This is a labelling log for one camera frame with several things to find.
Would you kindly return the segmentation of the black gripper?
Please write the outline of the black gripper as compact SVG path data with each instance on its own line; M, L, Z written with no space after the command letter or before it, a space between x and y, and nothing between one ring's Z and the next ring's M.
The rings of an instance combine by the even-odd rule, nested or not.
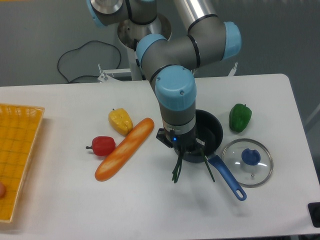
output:
M168 131L165 128L159 128L156 138L168 148L193 155L198 154L200 149L206 146L206 142L197 135L195 127L184 134L177 134L172 129Z

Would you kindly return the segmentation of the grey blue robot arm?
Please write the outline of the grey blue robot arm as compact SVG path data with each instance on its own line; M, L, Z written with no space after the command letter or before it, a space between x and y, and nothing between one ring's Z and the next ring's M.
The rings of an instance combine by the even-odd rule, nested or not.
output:
M160 140L180 153L197 151L197 88L192 70L237 55L242 46L238 26L221 21L208 0L177 0L187 34L171 40L161 32L154 0L89 0L87 6L97 25L129 23L136 66L159 103Z

